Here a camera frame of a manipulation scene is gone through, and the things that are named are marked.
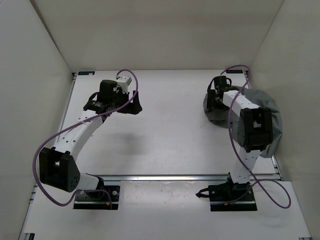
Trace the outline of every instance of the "gray fabric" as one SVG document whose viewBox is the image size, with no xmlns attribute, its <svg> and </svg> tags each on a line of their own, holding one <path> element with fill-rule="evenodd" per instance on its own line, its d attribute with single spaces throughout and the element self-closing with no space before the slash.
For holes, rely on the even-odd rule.
<svg viewBox="0 0 320 240">
<path fill-rule="evenodd" d="M 272 132 L 273 132 L 273 141 L 272 143 L 261 153 L 261 156 L 264 158 L 270 158 L 276 151 L 279 141 L 282 137 L 282 121 L 280 117 L 280 112 L 272 100 L 272 98 L 266 94 L 264 91 L 257 89 L 244 89 L 242 93 L 245 97 L 254 104 L 259 105 L 260 107 L 268 107 L 272 112 Z M 208 111 L 207 106 L 207 95 L 203 100 L 203 109 L 205 115 L 208 119 L 217 126 L 228 128 L 228 110 L 214 109 L 213 111 Z M 231 123 L 232 123 L 232 137 L 237 141 L 237 131 L 239 124 L 239 117 L 232 112 L 231 113 Z"/>
</svg>

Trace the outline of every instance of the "white wall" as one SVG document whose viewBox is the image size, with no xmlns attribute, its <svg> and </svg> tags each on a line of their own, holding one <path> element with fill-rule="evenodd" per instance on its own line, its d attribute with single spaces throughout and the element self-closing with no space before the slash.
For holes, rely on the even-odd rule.
<svg viewBox="0 0 320 240">
<path fill-rule="evenodd" d="M 32 158 L 55 132 L 72 75 L 28 0 L 0 3 L 0 239 L 16 240 L 35 183 Z"/>
<path fill-rule="evenodd" d="M 282 0 L 32 2 L 76 72 L 250 64 Z"/>
<path fill-rule="evenodd" d="M 280 109 L 283 137 L 276 158 L 314 239 L 320 239 L 319 43 L 320 1 L 285 0 L 252 64 L 253 86 Z"/>
</svg>

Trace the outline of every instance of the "gray cloth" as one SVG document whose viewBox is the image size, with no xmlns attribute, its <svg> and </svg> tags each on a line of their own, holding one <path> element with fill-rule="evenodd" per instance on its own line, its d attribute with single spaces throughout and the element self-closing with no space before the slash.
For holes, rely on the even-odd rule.
<svg viewBox="0 0 320 240">
<path fill-rule="evenodd" d="M 245 95 L 245 97 L 252 103 L 260 107 L 268 107 L 271 109 L 273 141 L 261 153 L 262 157 L 271 158 L 271 156 L 275 153 L 278 147 L 279 141 L 282 137 L 283 129 L 282 129 L 280 112 L 275 102 L 272 100 L 272 98 L 268 94 L 266 94 L 264 91 L 245 88 L 242 94 Z M 213 109 L 212 111 L 208 111 L 206 107 L 207 107 L 207 94 L 205 95 L 205 98 L 203 100 L 203 108 L 204 108 L 205 115 L 214 125 L 217 125 L 223 128 L 228 128 L 228 110 Z M 234 112 L 231 113 L 231 123 L 232 123 L 232 137 L 234 140 L 237 141 L 239 117 Z"/>
</svg>

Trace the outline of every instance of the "robotic arm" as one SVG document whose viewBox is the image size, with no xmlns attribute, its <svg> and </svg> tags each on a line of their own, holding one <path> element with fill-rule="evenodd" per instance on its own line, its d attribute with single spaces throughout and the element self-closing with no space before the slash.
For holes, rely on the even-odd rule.
<svg viewBox="0 0 320 240">
<path fill-rule="evenodd" d="M 207 89 L 207 109 L 209 111 L 213 109 L 229 110 L 238 91 L 237 87 L 232 86 L 230 78 L 215 77 Z M 240 145 L 239 156 L 247 168 L 252 171 L 261 152 L 273 141 L 271 110 L 268 107 L 260 107 L 239 94 L 233 103 L 232 111 L 239 116 L 237 129 L 237 141 Z M 226 183 L 213 185 L 211 188 L 209 186 L 210 201 L 228 202 L 246 194 L 250 187 L 251 176 L 248 169 L 237 159 L 232 171 L 228 174 Z"/>
<path fill-rule="evenodd" d="M 99 92 L 90 96 L 78 121 L 85 121 L 125 104 L 129 100 L 128 86 L 131 81 L 132 79 L 128 76 L 118 76 L 116 81 L 102 80 Z M 137 92 L 133 102 L 118 112 L 136 115 L 141 111 Z M 103 180 L 97 176 L 79 172 L 76 161 L 83 146 L 107 117 L 103 115 L 85 121 L 84 124 L 68 131 L 52 148 L 44 147 L 39 154 L 40 181 L 69 193 L 76 189 L 100 189 L 104 185 Z"/>
</svg>

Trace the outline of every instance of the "black mounting base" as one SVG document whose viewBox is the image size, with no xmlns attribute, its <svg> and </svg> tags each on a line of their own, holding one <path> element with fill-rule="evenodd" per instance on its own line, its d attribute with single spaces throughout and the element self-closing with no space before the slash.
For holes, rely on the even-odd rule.
<svg viewBox="0 0 320 240">
<path fill-rule="evenodd" d="M 255 201 L 255 195 L 252 189 L 243 198 L 239 199 L 235 203 L 215 205 L 216 203 L 233 200 L 230 198 L 230 194 L 228 193 L 229 186 L 230 185 L 227 182 L 219 185 L 208 186 L 211 212 L 240 212 L 258 210 Z"/>
<path fill-rule="evenodd" d="M 109 192 L 111 205 L 108 203 L 106 194 L 103 194 L 99 198 L 92 198 L 90 195 L 84 193 L 77 193 L 75 195 L 73 209 L 90 209 L 90 210 L 118 210 L 119 197 L 120 197 L 120 186 L 119 185 L 105 185 L 103 188 Z"/>
</svg>

